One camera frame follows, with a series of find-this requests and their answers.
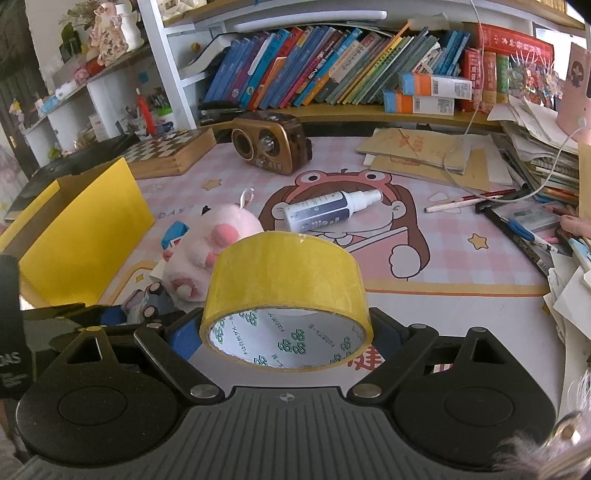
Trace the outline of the grey toy car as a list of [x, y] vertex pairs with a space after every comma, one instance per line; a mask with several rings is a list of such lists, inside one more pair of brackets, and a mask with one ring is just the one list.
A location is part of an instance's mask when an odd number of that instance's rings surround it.
[[159, 281], [152, 282], [144, 290], [135, 290], [120, 308], [127, 324], [155, 321], [176, 310], [171, 296]]

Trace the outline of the pink plush pig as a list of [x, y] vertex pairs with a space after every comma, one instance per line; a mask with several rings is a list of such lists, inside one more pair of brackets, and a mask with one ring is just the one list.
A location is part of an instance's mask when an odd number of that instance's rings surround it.
[[165, 266], [161, 282], [167, 292], [186, 302], [205, 300], [214, 264], [228, 246], [259, 234], [259, 218], [246, 208], [253, 189], [240, 194], [238, 203], [215, 206], [188, 225], [178, 243], [163, 254]]

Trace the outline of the yellow tape roll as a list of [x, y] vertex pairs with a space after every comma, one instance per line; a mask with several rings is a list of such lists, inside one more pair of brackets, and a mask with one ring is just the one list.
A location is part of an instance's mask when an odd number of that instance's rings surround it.
[[219, 355], [283, 372], [345, 364], [374, 338], [356, 259], [329, 241], [281, 231], [219, 255], [199, 334]]

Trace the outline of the white spray bottle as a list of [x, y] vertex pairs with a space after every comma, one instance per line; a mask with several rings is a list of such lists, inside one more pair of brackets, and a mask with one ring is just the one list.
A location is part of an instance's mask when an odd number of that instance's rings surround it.
[[305, 233], [348, 220], [353, 214], [363, 211], [374, 203], [380, 203], [382, 192], [345, 192], [322, 195], [283, 208], [284, 220], [291, 232]]

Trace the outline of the yellow cardboard box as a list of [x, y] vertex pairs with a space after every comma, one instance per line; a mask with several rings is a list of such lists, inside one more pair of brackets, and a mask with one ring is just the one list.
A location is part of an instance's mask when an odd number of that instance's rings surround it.
[[1, 234], [35, 307], [96, 304], [154, 223], [122, 158], [53, 181]]

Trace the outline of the blue crumpled wrapper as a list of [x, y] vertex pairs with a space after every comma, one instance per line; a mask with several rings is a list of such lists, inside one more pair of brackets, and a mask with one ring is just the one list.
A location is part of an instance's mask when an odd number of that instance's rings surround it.
[[181, 222], [181, 221], [174, 221], [165, 231], [160, 241], [161, 248], [163, 250], [168, 249], [171, 245], [173, 245], [178, 239], [180, 239], [187, 231], [189, 227]]

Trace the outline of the pink white pen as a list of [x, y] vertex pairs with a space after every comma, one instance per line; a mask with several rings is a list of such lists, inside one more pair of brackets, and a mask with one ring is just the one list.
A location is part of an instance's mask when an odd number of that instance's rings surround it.
[[450, 200], [450, 201], [443, 202], [443, 203], [436, 203], [436, 204], [431, 205], [429, 207], [425, 207], [424, 212], [425, 213], [436, 213], [436, 212], [447, 211], [447, 210], [452, 210], [452, 209], [459, 209], [462, 207], [476, 205], [477, 203], [479, 203], [482, 200], [489, 200], [489, 199], [496, 200], [496, 199], [501, 198], [504, 195], [515, 193], [515, 192], [516, 192], [515, 189], [507, 189], [507, 190], [488, 192], [488, 193], [485, 193], [480, 196], [478, 196], [478, 195], [465, 196], [465, 197], [461, 197], [459, 199]]

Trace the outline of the wooden chess board box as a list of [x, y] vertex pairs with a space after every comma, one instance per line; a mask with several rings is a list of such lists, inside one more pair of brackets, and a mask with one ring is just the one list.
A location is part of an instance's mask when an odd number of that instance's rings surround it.
[[187, 130], [141, 141], [128, 148], [122, 157], [136, 180], [179, 176], [215, 145], [211, 129]]

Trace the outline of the black Yamaha keyboard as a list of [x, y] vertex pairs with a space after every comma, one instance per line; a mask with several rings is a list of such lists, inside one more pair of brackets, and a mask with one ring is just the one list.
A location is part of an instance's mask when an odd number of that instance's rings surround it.
[[68, 175], [79, 175], [98, 165], [107, 163], [120, 156], [138, 142], [139, 137], [135, 133], [120, 135], [100, 143], [92, 144], [65, 158], [58, 158], [48, 165], [41, 167], [33, 174], [21, 193], [10, 204], [8, 212], [3, 216], [3, 221], [7, 224], [12, 223], [20, 212], [54, 180]]

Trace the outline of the brown kraft paper sheets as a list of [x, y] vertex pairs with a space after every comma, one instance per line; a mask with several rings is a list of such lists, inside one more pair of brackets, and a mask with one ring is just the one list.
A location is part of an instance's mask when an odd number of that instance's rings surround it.
[[508, 166], [489, 135], [377, 129], [356, 151], [365, 154], [366, 164], [379, 172], [479, 192], [513, 185]]

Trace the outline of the white green lid jar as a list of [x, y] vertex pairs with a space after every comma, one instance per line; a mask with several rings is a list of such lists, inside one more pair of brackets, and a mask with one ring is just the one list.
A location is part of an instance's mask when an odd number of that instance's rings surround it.
[[175, 117], [170, 107], [157, 111], [155, 117], [156, 133], [158, 135], [168, 134], [176, 130]]

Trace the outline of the brown retro radio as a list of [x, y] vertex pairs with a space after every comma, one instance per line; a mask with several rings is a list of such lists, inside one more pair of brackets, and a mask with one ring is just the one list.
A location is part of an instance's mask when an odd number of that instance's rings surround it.
[[247, 112], [231, 122], [236, 153], [249, 165], [284, 176], [293, 175], [312, 159], [312, 143], [296, 116], [266, 111]]

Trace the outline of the red bottle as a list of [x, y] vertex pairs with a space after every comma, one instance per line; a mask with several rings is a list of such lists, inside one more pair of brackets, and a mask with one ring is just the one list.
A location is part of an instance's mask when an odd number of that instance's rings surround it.
[[135, 91], [136, 91], [136, 97], [137, 97], [137, 105], [138, 105], [140, 114], [146, 124], [146, 133], [149, 136], [154, 136], [156, 133], [156, 127], [154, 125], [153, 118], [150, 113], [147, 101], [145, 100], [145, 98], [143, 97], [143, 95], [141, 94], [141, 92], [138, 88], [136, 88]]

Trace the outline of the black stapler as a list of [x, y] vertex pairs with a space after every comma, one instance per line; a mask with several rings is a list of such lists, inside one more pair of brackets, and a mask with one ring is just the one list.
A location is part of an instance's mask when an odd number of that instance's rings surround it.
[[200, 125], [216, 124], [233, 120], [243, 113], [245, 109], [233, 101], [204, 102], [197, 108], [197, 120]]

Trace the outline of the orange white carton lower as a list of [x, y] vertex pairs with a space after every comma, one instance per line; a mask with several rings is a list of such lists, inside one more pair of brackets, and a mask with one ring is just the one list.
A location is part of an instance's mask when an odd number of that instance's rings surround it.
[[384, 105], [387, 113], [453, 116], [455, 112], [453, 98], [412, 96], [394, 91], [384, 91]]

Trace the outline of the orange white carton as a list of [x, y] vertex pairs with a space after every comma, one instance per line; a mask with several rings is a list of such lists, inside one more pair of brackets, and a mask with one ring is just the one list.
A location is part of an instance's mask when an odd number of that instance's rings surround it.
[[401, 77], [400, 88], [404, 95], [410, 96], [473, 99], [473, 82], [460, 77], [405, 73]]
[[412, 96], [394, 91], [384, 91], [384, 105], [387, 113], [453, 116], [455, 112], [453, 98]]

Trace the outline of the pile of papers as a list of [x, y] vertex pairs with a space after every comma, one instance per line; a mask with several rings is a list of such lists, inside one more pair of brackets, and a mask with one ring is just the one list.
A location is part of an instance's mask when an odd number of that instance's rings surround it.
[[578, 204], [579, 146], [590, 143], [588, 110], [557, 112], [511, 96], [508, 103], [493, 107], [488, 119], [501, 124], [517, 167], [538, 201]]

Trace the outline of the orange white carton upper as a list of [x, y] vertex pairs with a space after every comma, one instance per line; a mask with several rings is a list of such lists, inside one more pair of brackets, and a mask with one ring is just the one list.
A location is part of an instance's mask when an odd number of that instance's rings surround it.
[[473, 99], [473, 82], [460, 77], [405, 73], [401, 77], [400, 88], [404, 95], [410, 96]]

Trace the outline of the white bookshelf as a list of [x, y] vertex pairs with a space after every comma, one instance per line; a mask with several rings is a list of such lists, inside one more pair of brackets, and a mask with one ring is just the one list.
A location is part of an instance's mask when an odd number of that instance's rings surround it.
[[352, 131], [400, 122], [486, 127], [482, 114], [387, 113], [384, 91], [431, 55], [439, 70], [456, 71], [470, 46], [464, 22], [524, 34], [522, 23], [544, 22], [537, 1], [136, 1], [144, 44], [105, 67], [90, 45], [94, 10], [103, 2], [78, 2], [65, 24], [86, 31], [85, 80], [108, 131], [125, 111], [131, 85], [121, 78], [108, 86], [106, 72], [140, 50], [154, 61], [180, 130], [228, 128], [232, 120], [197, 120], [201, 103], [221, 100], [245, 113], [293, 115], [312, 135], [332, 124]]

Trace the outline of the pink phone stand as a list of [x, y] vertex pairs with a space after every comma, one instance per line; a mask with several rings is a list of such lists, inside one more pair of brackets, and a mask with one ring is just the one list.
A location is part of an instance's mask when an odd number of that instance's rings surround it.
[[566, 135], [590, 127], [590, 51], [572, 43], [557, 125]]

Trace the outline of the pink pig ornament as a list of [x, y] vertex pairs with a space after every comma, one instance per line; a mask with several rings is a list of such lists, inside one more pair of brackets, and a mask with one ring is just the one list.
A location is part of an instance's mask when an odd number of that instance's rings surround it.
[[138, 27], [140, 14], [130, 1], [105, 1], [94, 10], [90, 45], [98, 51], [97, 62], [108, 67], [144, 44]]

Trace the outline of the red thick book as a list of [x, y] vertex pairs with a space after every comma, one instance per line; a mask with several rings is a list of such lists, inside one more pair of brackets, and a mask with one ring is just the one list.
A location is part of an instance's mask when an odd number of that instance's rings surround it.
[[469, 42], [472, 48], [529, 59], [541, 65], [554, 62], [554, 47], [551, 44], [522, 32], [476, 22], [464, 22], [463, 28], [471, 35]]

